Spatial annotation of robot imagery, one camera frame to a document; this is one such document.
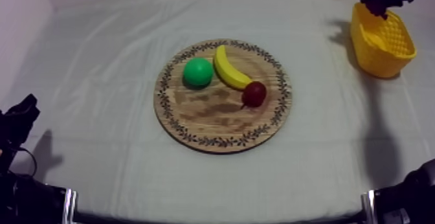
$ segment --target red fruit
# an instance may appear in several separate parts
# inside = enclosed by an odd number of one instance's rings
[[[244,90],[241,96],[241,101],[249,107],[259,107],[263,104],[266,98],[267,90],[260,82],[251,82]]]

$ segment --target round wooden tray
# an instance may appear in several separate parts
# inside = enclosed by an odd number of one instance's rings
[[[258,108],[242,108],[241,91],[226,86],[216,71],[210,85],[192,89],[183,82],[186,62],[195,57],[210,63],[216,48],[227,46],[231,64],[267,88]],[[213,39],[192,45],[161,71],[154,90],[154,109],[163,128],[176,140],[208,153],[236,153],[272,137],[291,107],[291,86],[282,66],[256,45],[233,39]]]

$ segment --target white fabric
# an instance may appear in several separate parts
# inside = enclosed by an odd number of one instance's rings
[[[361,193],[402,181],[435,154],[435,22],[399,12],[418,56],[398,78],[376,80],[352,65],[352,5],[140,0],[64,10],[35,42],[1,108],[37,96],[41,116],[25,146],[36,148],[38,177],[77,190],[83,211],[188,223],[354,212]],[[214,38],[268,50],[293,85],[283,128],[235,155],[184,147],[153,111],[166,62]],[[19,155],[16,168],[31,168],[27,158]]]

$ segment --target plastic basket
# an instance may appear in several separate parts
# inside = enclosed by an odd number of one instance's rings
[[[391,11],[387,15],[387,20],[376,17],[356,3],[350,28],[358,64],[381,78],[395,76],[417,54],[400,17]]]

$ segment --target yellow banana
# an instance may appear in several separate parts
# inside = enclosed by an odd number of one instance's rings
[[[214,65],[222,80],[235,89],[243,90],[252,82],[246,74],[243,74],[231,65],[228,61],[224,45],[221,45],[216,49]]]

